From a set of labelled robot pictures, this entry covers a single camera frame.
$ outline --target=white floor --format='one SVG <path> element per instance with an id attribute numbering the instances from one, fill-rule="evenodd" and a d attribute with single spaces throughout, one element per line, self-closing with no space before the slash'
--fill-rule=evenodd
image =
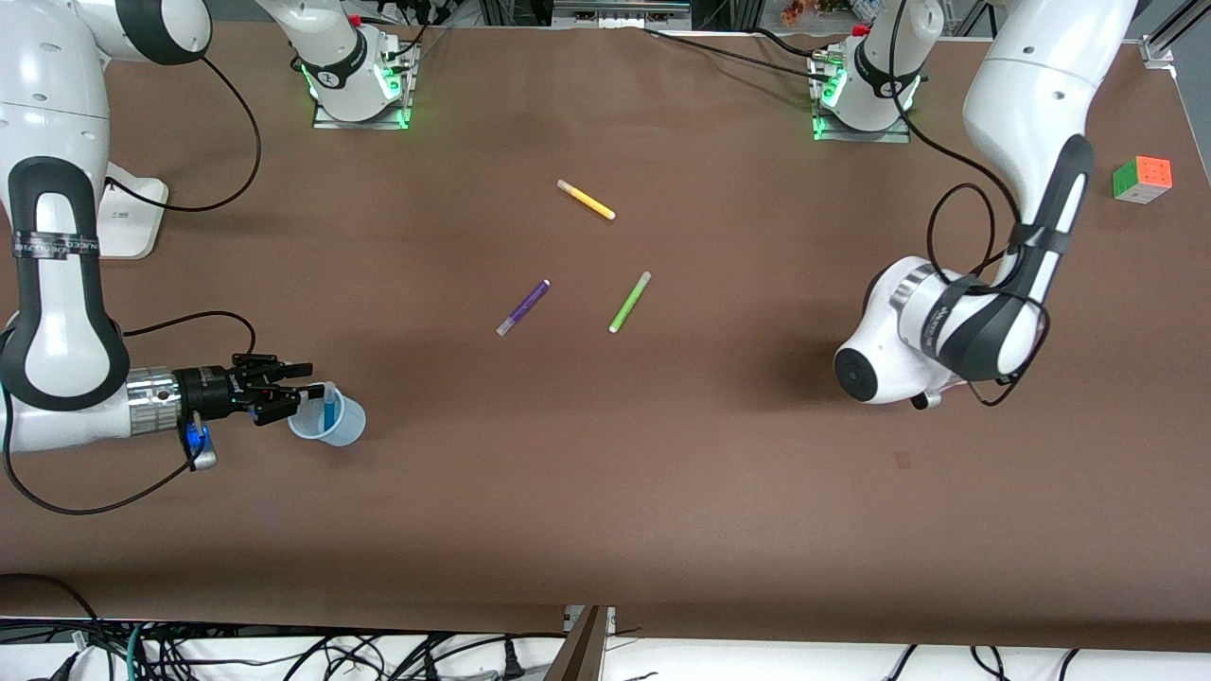
<path id="1" fill-rule="evenodd" d="M 474 641 L 459 636 L 436 652 Z M 390 636 L 378 642 L 390 671 L 392 660 L 402 659 L 421 636 Z M 188 641 L 180 651 L 194 659 L 270 660 L 297 656 L 317 639 L 219 639 Z M 521 640 L 518 662 L 535 669 L 555 658 L 558 640 Z M 656 673 L 653 681 L 883 681 L 895 668 L 903 646 L 860 643 L 779 643 L 750 641 L 690 641 L 681 639 L 612 639 L 606 654 L 602 681 L 629 681 Z M 30 681 L 48 677 L 67 656 L 71 643 L 0 646 L 0 681 Z M 1064 651 L 1048 648 L 1001 648 L 1005 676 L 1012 681 L 1055 681 Z M 992 656 L 983 649 L 989 663 Z M 201 681 L 282 681 L 292 662 L 264 666 L 195 666 Z M 293 681 L 318 681 L 326 666 L 323 656 L 314 656 Z M 467 679 L 504 669 L 499 643 L 467 651 L 438 663 L 443 676 Z M 115 660 L 119 680 L 125 664 Z M 343 668 L 333 679 L 371 681 L 377 673 L 365 668 Z M 922 646 L 912 656 L 901 681 L 991 681 L 993 677 L 971 660 L 968 648 Z M 1206 681 L 1211 679 L 1211 654 L 1153 653 L 1127 651 L 1081 651 L 1068 669 L 1067 681 Z M 91 649 L 76 663 L 71 681 L 108 681 L 105 663 Z"/>

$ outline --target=purple marker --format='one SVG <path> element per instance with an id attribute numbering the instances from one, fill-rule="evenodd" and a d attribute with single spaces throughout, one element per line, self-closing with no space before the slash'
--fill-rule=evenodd
<path id="1" fill-rule="evenodd" d="M 523 316 L 526 316 L 526 313 L 528 313 L 529 309 L 534 307 L 534 303 L 536 303 L 539 298 L 546 294 L 546 291 L 550 287 L 551 287 L 550 281 L 545 279 L 543 281 L 539 281 L 538 286 L 535 286 L 534 290 L 530 291 L 530 294 L 526 296 L 526 299 L 522 301 L 521 303 L 517 303 L 517 307 L 513 308 L 513 311 L 509 313 L 509 319 L 506 319 L 499 327 L 497 327 L 497 336 L 504 338 L 505 333 L 509 333 L 509 330 L 512 328 L 515 324 L 521 321 Z"/>

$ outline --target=brown tabletop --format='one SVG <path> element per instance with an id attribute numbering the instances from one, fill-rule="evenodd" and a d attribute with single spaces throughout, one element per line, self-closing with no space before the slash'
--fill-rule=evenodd
<path id="1" fill-rule="evenodd" d="M 917 98 L 965 151 L 986 48 L 939 45 Z M 108 311 L 243 314 L 259 349 L 358 400 L 366 434 L 337 450 L 231 417 L 217 469 L 99 517 L 0 485 L 0 571 L 62 577 L 111 617 L 518 631 L 608 602 L 647 635 L 1211 645 L 1211 191 L 1173 81 L 1135 47 L 1090 116 L 1097 176 L 1051 340 L 1003 407 L 952 390 L 930 412 L 851 401 L 831 356 L 871 276 L 923 253 L 934 202 L 974 174 L 920 143 L 814 142 L 797 76 L 635 30 L 454 30 L 421 63 L 412 130 L 312 131 L 274 25 L 219 24 L 211 56 L 257 111 L 260 176 L 168 214 L 147 259 L 107 262 Z M 205 67 L 107 80 L 115 162 L 180 204 L 239 185 L 247 121 Z M 1136 154 L 1173 164 L 1149 206 L 1109 195 Z M 982 214 L 946 211 L 945 263 L 977 261 Z M 243 343 L 214 319 L 128 347 L 185 367 Z M 85 505 L 180 457 L 162 434 L 16 465 Z"/>

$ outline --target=rubik's cube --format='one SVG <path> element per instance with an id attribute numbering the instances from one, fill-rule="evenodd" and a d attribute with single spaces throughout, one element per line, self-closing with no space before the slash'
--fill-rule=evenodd
<path id="1" fill-rule="evenodd" d="M 1172 188 L 1167 159 L 1136 156 L 1114 171 L 1114 198 L 1119 201 L 1147 204 Z"/>

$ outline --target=teal cable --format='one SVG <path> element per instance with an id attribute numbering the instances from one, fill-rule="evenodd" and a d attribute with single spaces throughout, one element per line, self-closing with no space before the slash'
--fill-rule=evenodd
<path id="1" fill-rule="evenodd" d="M 126 681 L 134 681 L 134 646 L 139 642 L 140 631 L 143 625 L 136 624 L 131 631 L 131 640 L 126 642 Z"/>

